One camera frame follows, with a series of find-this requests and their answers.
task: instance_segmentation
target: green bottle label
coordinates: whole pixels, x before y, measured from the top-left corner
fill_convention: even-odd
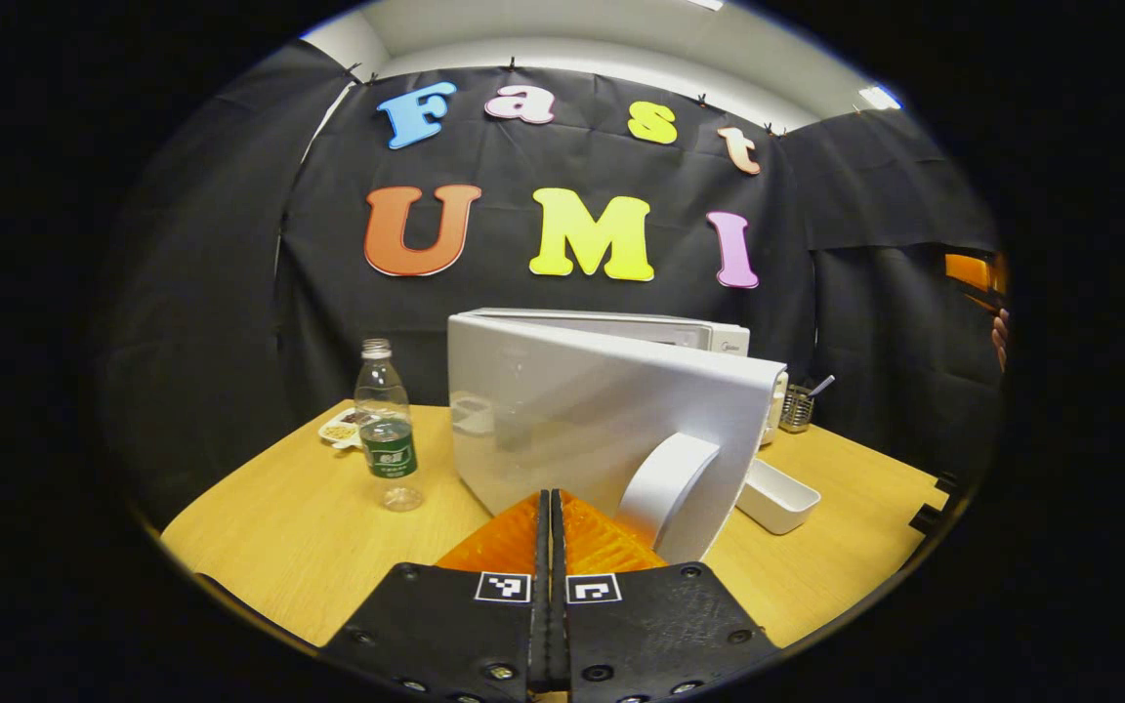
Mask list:
[[[414,434],[407,434],[400,440],[370,441],[362,440],[362,451],[367,454],[367,467],[371,476],[405,477],[415,472]]]

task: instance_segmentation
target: wall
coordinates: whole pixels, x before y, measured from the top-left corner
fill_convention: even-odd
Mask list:
[[[472,40],[394,56],[376,72],[381,76],[392,76],[439,67],[504,66],[512,56],[514,63],[522,66],[602,74],[656,85],[688,97],[698,97],[704,92],[706,103],[756,124],[771,123],[776,133],[820,120],[818,115],[807,108],[724,72],[684,58],[603,40],[554,37]]]
[[[353,71],[360,80],[368,80],[372,71],[381,72],[380,67],[388,61],[388,52],[380,42],[380,36],[362,17],[362,12],[348,12],[340,18],[333,18],[312,31],[303,35],[303,40],[313,44],[325,54],[336,58],[343,66],[362,63]]]

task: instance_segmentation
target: ceiling light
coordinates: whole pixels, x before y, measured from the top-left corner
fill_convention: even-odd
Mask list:
[[[892,98],[891,94],[884,91],[880,85],[871,85],[870,88],[863,88],[857,92],[863,98],[866,99],[871,106],[875,106],[876,110],[888,110],[889,107],[893,110],[900,110],[901,103]]]

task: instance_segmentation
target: person's hand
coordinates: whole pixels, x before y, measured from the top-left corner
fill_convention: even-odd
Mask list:
[[[992,317],[992,346],[996,348],[996,360],[1001,363],[1001,372],[1005,372],[1005,343],[1010,339],[1010,313],[1001,307],[1001,312]]]

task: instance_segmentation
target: foam letter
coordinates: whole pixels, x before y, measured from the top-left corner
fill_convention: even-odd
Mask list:
[[[468,240],[468,214],[480,189],[442,186],[434,195],[441,200],[441,227],[436,244],[429,249],[407,249],[403,244],[411,204],[423,196],[418,188],[379,188],[367,195],[371,217],[367,219],[362,254],[371,268],[392,277],[425,277],[446,270],[459,259]]]
[[[524,120],[543,125],[554,119],[554,93],[536,85],[506,85],[497,90],[503,98],[494,98],[485,103],[485,111],[495,117]]]
[[[637,197],[613,197],[602,218],[594,222],[574,190],[540,188],[532,192],[543,208],[541,217],[541,254],[528,262],[534,274],[565,277],[575,268],[566,258],[566,244],[572,244],[576,262],[585,276],[593,276],[597,264],[611,250],[611,262],[603,271],[620,280],[654,280],[654,268],[645,256],[645,215],[648,204]]]
[[[628,120],[628,128],[632,129],[633,137],[659,144],[675,142],[675,125],[672,124],[675,121],[675,112],[669,107],[639,101],[628,107],[628,114],[632,116]]]
[[[745,226],[749,219],[734,213],[706,213],[706,219],[719,231],[719,283],[728,288],[758,288],[758,276],[749,268],[749,252],[745,249]]]
[[[441,125],[428,121],[425,115],[441,119],[450,109],[446,98],[441,98],[441,94],[456,92],[459,92],[457,85],[450,81],[441,81],[441,83],[428,88],[398,94],[397,98],[385,100],[380,106],[376,106],[378,110],[388,112],[388,123],[394,125],[394,137],[388,141],[388,147],[402,148],[441,133]]]
[[[758,172],[762,172],[763,166],[749,160],[749,152],[753,151],[754,143],[745,138],[745,133],[740,132],[740,128],[737,128],[737,126],[724,126],[724,128],[719,129],[719,137],[727,139],[728,155],[731,156],[731,163],[737,164],[737,169],[742,170],[747,174],[758,174]]]

